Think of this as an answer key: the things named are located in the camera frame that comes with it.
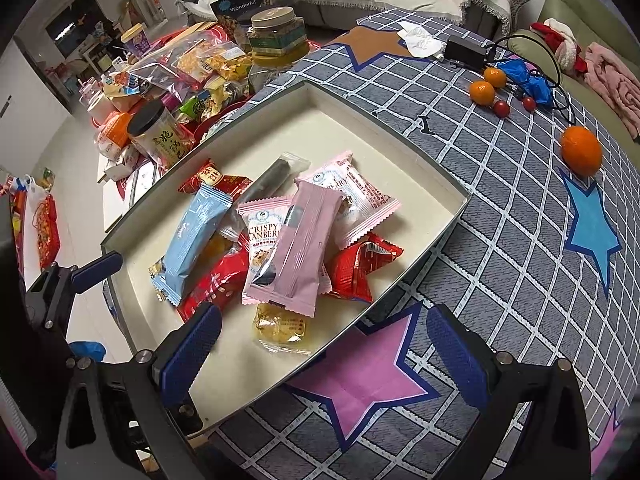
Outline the left blue gloved hand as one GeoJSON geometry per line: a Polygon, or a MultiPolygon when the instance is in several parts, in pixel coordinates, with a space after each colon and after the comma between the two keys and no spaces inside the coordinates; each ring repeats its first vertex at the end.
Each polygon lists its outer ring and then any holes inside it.
{"type": "Polygon", "coordinates": [[[99,363],[106,356],[106,349],[99,341],[74,341],[68,345],[76,359],[88,358],[99,363]]]}

